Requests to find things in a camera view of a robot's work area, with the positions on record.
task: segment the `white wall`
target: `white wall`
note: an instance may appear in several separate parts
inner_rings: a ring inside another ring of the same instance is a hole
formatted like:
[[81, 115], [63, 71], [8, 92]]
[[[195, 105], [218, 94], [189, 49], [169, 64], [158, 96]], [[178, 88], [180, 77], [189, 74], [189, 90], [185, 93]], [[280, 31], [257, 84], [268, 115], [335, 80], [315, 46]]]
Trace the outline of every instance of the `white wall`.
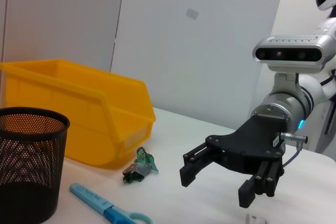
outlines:
[[[238, 128], [279, 0], [122, 0], [112, 72], [146, 82], [153, 105]], [[191, 8], [198, 12], [186, 16]]]
[[5, 25], [5, 13], [6, 13], [5, 11], [6, 11], [6, 0], [0, 0], [0, 59], [3, 46], [3, 35]]
[[120, 1], [8, 0], [4, 60], [64, 58], [109, 71]]

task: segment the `mesh pencil holder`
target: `mesh pencil holder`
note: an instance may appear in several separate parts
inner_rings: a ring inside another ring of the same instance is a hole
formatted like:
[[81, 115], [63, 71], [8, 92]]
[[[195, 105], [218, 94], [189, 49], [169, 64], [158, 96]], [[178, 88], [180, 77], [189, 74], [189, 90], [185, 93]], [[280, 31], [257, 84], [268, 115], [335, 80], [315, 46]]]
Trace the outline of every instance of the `mesh pencil holder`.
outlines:
[[53, 215], [69, 126], [54, 111], [0, 109], [1, 224], [38, 224]]

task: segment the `white table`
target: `white table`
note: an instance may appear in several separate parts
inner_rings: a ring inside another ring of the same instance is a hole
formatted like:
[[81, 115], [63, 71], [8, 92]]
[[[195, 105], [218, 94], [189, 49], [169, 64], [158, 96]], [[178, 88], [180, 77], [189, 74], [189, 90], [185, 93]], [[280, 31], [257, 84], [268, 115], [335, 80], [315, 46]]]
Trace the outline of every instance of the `white table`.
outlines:
[[[69, 192], [81, 183], [125, 210], [147, 214], [155, 224], [246, 223], [246, 215], [276, 223], [336, 223], [336, 163], [323, 155], [302, 151], [285, 168], [276, 195], [258, 196], [248, 209], [238, 204], [238, 189], [250, 178], [217, 164], [203, 169], [187, 188], [181, 186], [182, 155], [209, 135], [233, 130], [155, 109], [152, 137], [144, 144], [160, 171], [141, 183], [124, 184], [122, 171], [89, 167], [65, 159], [58, 208], [47, 224], [109, 223]], [[296, 149], [287, 146], [286, 161]]]

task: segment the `blue scissors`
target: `blue scissors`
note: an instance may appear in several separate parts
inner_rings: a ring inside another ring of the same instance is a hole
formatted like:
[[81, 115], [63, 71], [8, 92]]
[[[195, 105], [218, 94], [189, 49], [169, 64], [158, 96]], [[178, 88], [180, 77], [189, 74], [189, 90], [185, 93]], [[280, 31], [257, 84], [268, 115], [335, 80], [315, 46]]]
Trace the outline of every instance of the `blue scissors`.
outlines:
[[148, 216], [138, 212], [125, 211], [80, 184], [72, 184], [70, 192], [105, 216], [113, 224], [137, 224], [133, 220], [142, 220], [146, 224], [154, 224]]

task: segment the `yellow storage bin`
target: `yellow storage bin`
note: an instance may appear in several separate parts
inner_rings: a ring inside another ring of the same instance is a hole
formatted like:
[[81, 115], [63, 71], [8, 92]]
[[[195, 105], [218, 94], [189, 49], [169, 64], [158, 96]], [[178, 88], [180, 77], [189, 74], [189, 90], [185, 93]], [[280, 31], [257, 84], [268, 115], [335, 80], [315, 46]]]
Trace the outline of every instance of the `yellow storage bin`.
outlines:
[[151, 134], [155, 115], [141, 81], [65, 60], [7, 62], [1, 69], [6, 106], [49, 109], [68, 117], [69, 158], [108, 166], [125, 159]]

